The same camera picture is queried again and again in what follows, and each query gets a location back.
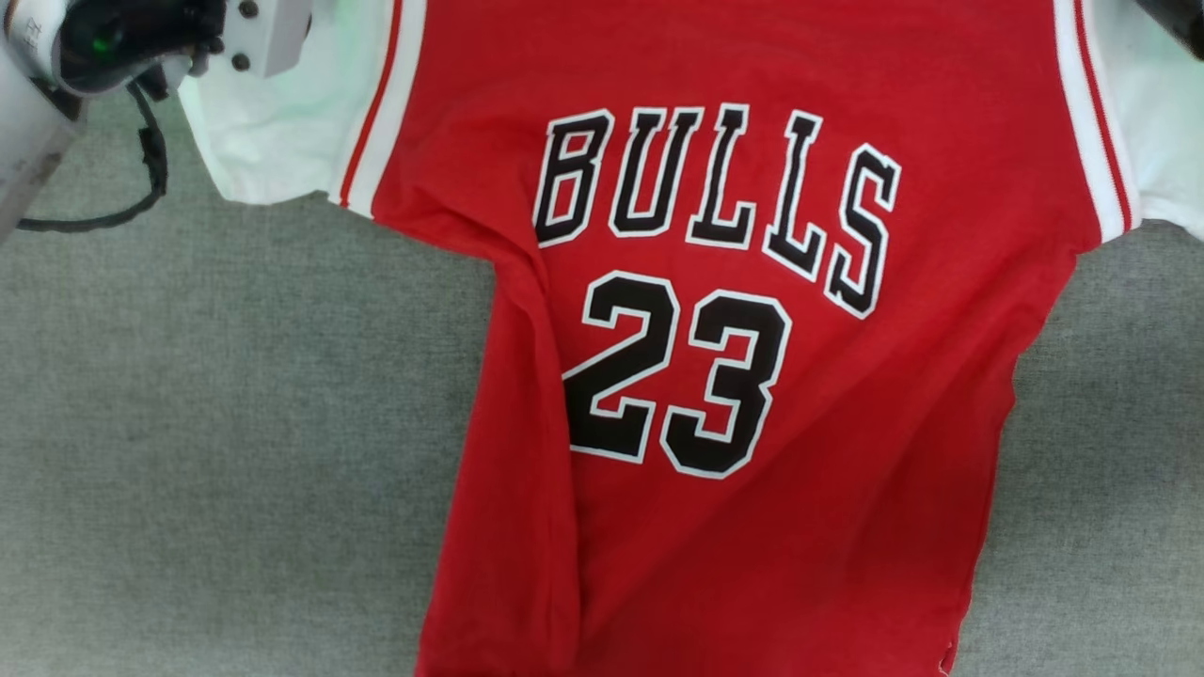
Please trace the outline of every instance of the number 23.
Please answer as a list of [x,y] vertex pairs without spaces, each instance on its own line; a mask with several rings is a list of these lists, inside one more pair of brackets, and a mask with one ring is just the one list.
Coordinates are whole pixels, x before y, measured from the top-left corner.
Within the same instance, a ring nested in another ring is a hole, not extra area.
[[[667,279],[614,271],[589,287],[582,322],[614,329],[620,314],[642,326],[628,338],[565,372],[569,446],[612,459],[643,463],[657,402],[621,396],[618,410],[601,401],[666,369],[673,358],[680,306]],[[669,405],[660,441],[678,472],[721,479],[752,458],[773,405],[791,320],[777,299],[716,290],[694,308],[689,346],[727,349],[732,336],[749,345],[743,359],[712,363],[704,399],[730,408],[721,432],[706,430],[707,414]]]

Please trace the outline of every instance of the red jersey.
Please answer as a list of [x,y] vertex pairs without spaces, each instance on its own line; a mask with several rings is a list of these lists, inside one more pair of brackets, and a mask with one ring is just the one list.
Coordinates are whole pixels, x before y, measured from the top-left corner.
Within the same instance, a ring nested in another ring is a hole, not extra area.
[[497,272],[419,675],[948,673],[1016,359],[1140,217],[1090,4],[368,5],[329,190]]

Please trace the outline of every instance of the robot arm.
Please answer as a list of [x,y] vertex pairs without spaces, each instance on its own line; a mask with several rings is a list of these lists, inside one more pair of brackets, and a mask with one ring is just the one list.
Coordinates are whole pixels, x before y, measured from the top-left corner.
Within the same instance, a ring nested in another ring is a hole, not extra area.
[[[90,230],[148,210],[166,192],[163,137],[146,96],[166,99],[208,60],[248,78],[296,65],[313,0],[0,0],[0,241],[31,230]],[[22,220],[72,142],[88,101],[130,92],[152,192],[113,217],[64,224]]]
[[1137,4],[1193,57],[1204,60],[1204,2],[1200,0],[1137,0]]

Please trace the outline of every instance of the jersey trim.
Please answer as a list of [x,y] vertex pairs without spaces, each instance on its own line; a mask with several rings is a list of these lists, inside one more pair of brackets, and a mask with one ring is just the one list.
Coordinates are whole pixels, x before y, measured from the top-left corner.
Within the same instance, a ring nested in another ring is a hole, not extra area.
[[1054,0],[1062,89],[1103,243],[1135,228],[1140,210],[1123,139],[1108,98],[1093,11],[1093,0]]
[[337,196],[340,206],[367,218],[372,218],[377,187],[401,133],[426,25],[426,0],[396,0],[391,5],[389,48],[380,82]]

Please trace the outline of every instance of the gray carpet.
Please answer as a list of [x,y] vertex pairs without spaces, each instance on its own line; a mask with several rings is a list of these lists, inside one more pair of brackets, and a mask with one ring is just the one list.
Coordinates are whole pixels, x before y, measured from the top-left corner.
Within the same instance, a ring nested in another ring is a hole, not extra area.
[[[158,211],[0,247],[0,676],[406,675],[489,266],[224,204],[159,111]],[[143,190],[94,113],[37,216]],[[1016,388],[955,676],[1204,676],[1204,243],[1085,258]]]

